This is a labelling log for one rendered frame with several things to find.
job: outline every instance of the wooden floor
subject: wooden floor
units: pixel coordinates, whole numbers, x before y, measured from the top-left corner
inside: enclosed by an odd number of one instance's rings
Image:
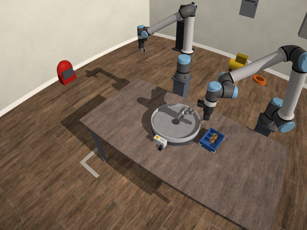
[[[77,69],[77,79],[68,85],[56,82],[0,117],[0,229],[240,229],[104,142],[107,163],[98,153],[86,162],[98,178],[80,164],[95,148],[80,118],[136,78],[172,91],[170,77],[179,55],[171,49],[175,42],[151,36],[145,46],[143,54],[137,41],[106,54]],[[204,98],[210,81],[228,72],[230,58],[194,48],[188,99],[196,102]],[[253,129],[270,99],[283,99],[287,86],[277,76],[258,74],[267,79],[265,86],[255,84],[252,77],[241,80],[235,83],[238,97],[220,99],[215,111]],[[269,136],[289,148],[273,230],[307,229],[306,108],[303,88],[294,129]]]

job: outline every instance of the red mailbox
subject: red mailbox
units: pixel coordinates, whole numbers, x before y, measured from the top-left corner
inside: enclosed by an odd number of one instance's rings
[[[57,67],[59,81],[66,85],[77,78],[73,66],[69,61],[60,61]]]

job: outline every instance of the table leg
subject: table leg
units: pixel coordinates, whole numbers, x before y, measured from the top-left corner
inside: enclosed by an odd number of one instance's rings
[[[106,162],[108,159],[106,158],[106,155],[104,153],[104,149],[102,148],[102,145],[101,145],[101,142],[99,140],[99,136],[97,134],[95,134],[92,130],[90,130],[92,136],[93,136],[93,139],[94,139],[94,142],[96,144],[96,147],[98,149],[98,152],[100,154],[100,158]]]

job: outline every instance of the white baseboard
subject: white baseboard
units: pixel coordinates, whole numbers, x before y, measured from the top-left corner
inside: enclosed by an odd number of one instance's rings
[[[87,60],[85,60],[85,61],[83,61],[83,62],[81,62],[81,63],[79,63],[77,65],[75,65],[75,66],[73,66],[73,69],[74,70],[79,69],[80,67],[90,63],[91,61],[93,61],[93,60],[95,60],[95,59],[97,59],[97,58],[99,58],[99,57],[101,57],[101,56],[103,56],[103,55],[105,55],[105,54],[115,50],[115,49],[118,49],[118,48],[120,48],[120,47],[122,47],[122,46],[124,46],[126,44],[129,44],[130,42],[136,41],[136,40],[137,40],[137,37],[134,37],[134,38],[131,38],[131,39],[125,41],[125,42],[122,42],[122,43],[120,43],[120,44],[118,44],[118,45],[116,45],[116,46],[114,46],[114,47],[112,47],[110,49],[107,49],[107,50],[101,52],[100,54],[97,54],[97,55],[95,55],[95,56],[93,56],[93,57],[91,57],[91,58],[89,58],[89,59],[87,59]],[[23,103],[25,100],[29,99],[33,95],[37,94],[39,91],[41,91],[44,88],[50,86],[52,83],[55,83],[58,80],[59,79],[56,76],[56,77],[50,79],[49,81],[47,81],[46,83],[40,85],[36,89],[32,90],[31,92],[27,93],[23,97],[19,98],[17,101],[13,102],[9,106],[7,106],[4,109],[2,109],[0,111],[0,117],[3,116],[4,114],[6,114],[7,112],[9,112],[10,110],[12,110],[13,108],[15,108],[16,106],[18,106],[19,104]]]
[[[162,37],[162,38],[168,38],[168,39],[171,39],[171,40],[176,40],[175,37],[172,37],[172,36],[169,36],[169,35],[164,35],[164,34],[160,34],[160,33],[155,33],[154,35]],[[103,56],[103,55],[105,55],[105,54],[115,50],[115,49],[118,49],[118,48],[120,48],[120,47],[122,47],[122,46],[124,46],[126,44],[129,44],[130,42],[136,41],[136,40],[137,40],[137,37],[134,37],[134,38],[131,38],[131,39],[125,41],[125,42],[122,42],[122,43],[120,43],[120,44],[118,44],[118,45],[116,45],[116,46],[114,46],[114,47],[112,47],[110,49],[107,49],[107,50],[105,50],[105,51],[103,51],[103,52],[101,52],[101,53],[99,53],[99,54],[97,54],[97,55],[95,55],[95,56],[93,56],[93,57],[91,57],[91,58],[89,58],[89,59],[87,59],[87,60],[77,64],[77,65],[75,65],[75,66],[73,66],[73,69],[74,70],[79,69],[80,67],[90,63],[91,61],[93,61],[93,60],[95,60],[95,59],[97,59],[97,58],[99,58],[99,57],[101,57],[101,56]],[[233,59],[236,58],[236,56],[233,55],[233,54],[229,54],[229,53],[226,53],[224,51],[208,47],[206,45],[202,45],[202,44],[195,43],[195,42],[193,43],[193,45],[196,46],[196,47],[202,48],[202,49],[206,49],[206,50],[209,50],[209,51],[212,51],[212,52],[224,55],[224,56],[229,57],[229,58],[233,58]],[[265,69],[265,71],[267,71],[268,73],[274,74],[274,75],[276,75],[278,77],[281,77],[281,78],[283,78],[285,80],[289,80],[288,76],[286,76],[286,75],[284,75],[282,73],[276,72],[274,70],[271,70],[269,68]],[[24,95],[23,97],[19,98],[17,101],[13,102],[9,106],[7,106],[4,109],[2,109],[0,111],[0,117],[3,116],[4,114],[6,114],[7,112],[9,112],[10,110],[12,110],[13,108],[15,108],[16,106],[18,106],[19,104],[23,103],[25,100],[29,99],[33,95],[37,94],[39,91],[43,90],[44,88],[48,87],[49,85],[51,85],[52,83],[54,83],[54,82],[56,82],[58,80],[59,79],[56,76],[56,77],[52,78],[51,80],[47,81],[46,83],[42,84],[41,86],[37,87],[36,89],[32,90],[28,94]]]

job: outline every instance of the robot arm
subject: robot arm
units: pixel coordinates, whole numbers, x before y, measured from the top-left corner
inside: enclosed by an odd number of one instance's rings
[[[307,52],[294,45],[282,46],[278,51],[238,68],[231,73],[221,73],[218,82],[210,82],[204,100],[198,106],[204,108],[204,120],[209,120],[218,98],[236,98],[238,87],[232,84],[280,62],[292,61],[292,71],[284,100],[273,98],[265,112],[259,117],[263,126],[280,132],[294,127],[294,109],[307,76]]]
[[[137,37],[139,39],[139,49],[141,49],[141,53],[143,53],[143,50],[145,51],[144,42],[147,41],[148,36],[154,34],[160,29],[163,29],[164,27],[167,27],[168,25],[176,21],[195,15],[195,12],[196,12],[196,6],[192,2],[192,4],[186,5],[185,7],[179,9],[177,13],[174,13],[173,15],[163,19],[162,21],[154,24],[153,26],[150,27],[145,27],[143,25],[138,26]]]

